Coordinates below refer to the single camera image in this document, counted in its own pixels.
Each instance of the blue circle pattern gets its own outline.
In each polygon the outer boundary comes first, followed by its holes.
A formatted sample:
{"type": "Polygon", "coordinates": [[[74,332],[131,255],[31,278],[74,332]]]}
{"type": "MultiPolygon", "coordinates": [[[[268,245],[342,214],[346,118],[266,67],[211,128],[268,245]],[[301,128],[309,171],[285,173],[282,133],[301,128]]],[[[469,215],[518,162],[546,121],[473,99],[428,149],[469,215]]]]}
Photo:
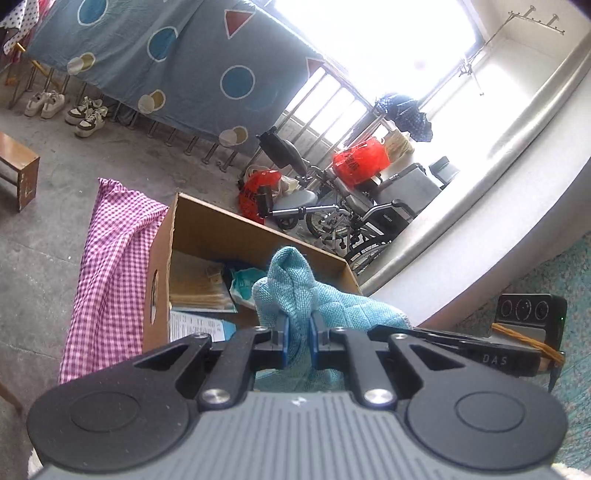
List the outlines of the blue circle pattern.
{"type": "Polygon", "coordinates": [[[236,66],[222,77],[222,90],[230,98],[242,98],[252,90],[255,79],[247,68],[236,66]]]}
{"type": "Polygon", "coordinates": [[[84,0],[78,10],[78,22],[90,25],[96,22],[107,10],[107,0],[84,0]]]}
{"type": "Polygon", "coordinates": [[[156,32],[148,44],[150,55],[156,60],[164,60],[176,39],[177,34],[173,27],[166,27],[156,32]]]}

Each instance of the red plastic bag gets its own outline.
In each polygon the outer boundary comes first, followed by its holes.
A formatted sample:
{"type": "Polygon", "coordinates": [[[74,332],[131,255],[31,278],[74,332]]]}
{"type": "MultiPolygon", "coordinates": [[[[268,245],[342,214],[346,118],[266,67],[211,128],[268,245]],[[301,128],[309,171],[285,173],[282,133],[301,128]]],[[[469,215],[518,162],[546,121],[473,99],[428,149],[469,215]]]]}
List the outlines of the red plastic bag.
{"type": "Polygon", "coordinates": [[[390,165],[385,147],[375,137],[335,154],[333,169],[347,186],[354,187],[390,165]]]}
{"type": "Polygon", "coordinates": [[[281,172],[277,170],[262,170],[254,172],[245,183],[244,188],[238,196],[238,203],[240,204],[242,216],[264,224],[265,221],[259,217],[258,214],[256,194],[258,193],[259,187],[269,186],[277,188],[277,184],[280,180],[281,172]]]}

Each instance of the wooden bench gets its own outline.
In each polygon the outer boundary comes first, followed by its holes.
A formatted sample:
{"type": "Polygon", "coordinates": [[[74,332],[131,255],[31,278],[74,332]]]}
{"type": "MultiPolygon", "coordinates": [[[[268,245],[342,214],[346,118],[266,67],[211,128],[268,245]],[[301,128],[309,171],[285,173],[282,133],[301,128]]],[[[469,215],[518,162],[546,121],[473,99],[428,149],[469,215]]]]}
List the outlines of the wooden bench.
{"type": "Polygon", "coordinates": [[[0,161],[17,172],[16,181],[2,172],[0,178],[17,188],[17,209],[20,212],[37,193],[39,155],[0,132],[0,161]]]}

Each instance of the red triangle pattern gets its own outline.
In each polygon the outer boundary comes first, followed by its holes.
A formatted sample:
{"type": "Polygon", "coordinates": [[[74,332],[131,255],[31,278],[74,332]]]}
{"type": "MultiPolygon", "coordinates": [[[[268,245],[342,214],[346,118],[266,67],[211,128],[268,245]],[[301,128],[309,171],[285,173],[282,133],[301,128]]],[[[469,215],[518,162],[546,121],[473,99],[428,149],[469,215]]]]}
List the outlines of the red triangle pattern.
{"type": "Polygon", "coordinates": [[[311,59],[306,57],[306,61],[308,62],[308,78],[314,75],[314,72],[318,70],[322,65],[324,65],[324,60],[318,59],[311,59]]]}
{"type": "Polygon", "coordinates": [[[254,12],[247,12],[244,10],[224,10],[224,21],[226,23],[228,40],[230,40],[254,14],[254,12]]]}

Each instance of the gray gripper base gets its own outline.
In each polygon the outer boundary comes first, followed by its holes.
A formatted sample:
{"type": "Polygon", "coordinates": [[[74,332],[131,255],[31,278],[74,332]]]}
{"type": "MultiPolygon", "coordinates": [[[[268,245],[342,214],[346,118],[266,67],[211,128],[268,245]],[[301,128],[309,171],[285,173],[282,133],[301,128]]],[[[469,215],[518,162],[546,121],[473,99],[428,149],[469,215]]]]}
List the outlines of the gray gripper base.
{"type": "Polygon", "coordinates": [[[179,447],[139,468],[85,475],[49,466],[35,480],[91,478],[559,480],[562,477],[549,466],[500,475],[455,468],[419,448],[392,413],[360,407],[348,393],[250,392],[235,408],[204,413],[179,447]]]}

